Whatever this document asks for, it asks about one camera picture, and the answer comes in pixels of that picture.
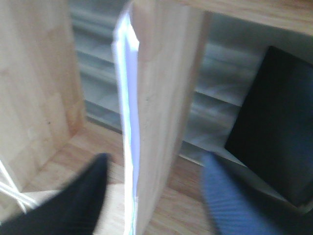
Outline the blue-grey right gripper right finger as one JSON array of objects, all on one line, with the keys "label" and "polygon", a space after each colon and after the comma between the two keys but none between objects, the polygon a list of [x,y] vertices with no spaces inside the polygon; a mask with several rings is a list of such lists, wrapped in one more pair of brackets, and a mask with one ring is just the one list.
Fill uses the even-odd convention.
[{"label": "blue-grey right gripper right finger", "polygon": [[202,194],[220,235],[311,235],[312,211],[301,214],[250,187],[213,152],[202,159]]}]

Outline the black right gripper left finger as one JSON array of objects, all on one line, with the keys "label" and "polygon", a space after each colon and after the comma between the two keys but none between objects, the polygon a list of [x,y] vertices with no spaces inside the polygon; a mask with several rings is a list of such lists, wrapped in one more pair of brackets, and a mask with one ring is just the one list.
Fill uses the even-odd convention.
[{"label": "black right gripper left finger", "polygon": [[93,161],[63,190],[26,214],[4,222],[2,235],[91,235],[100,216],[108,185],[107,153]]}]

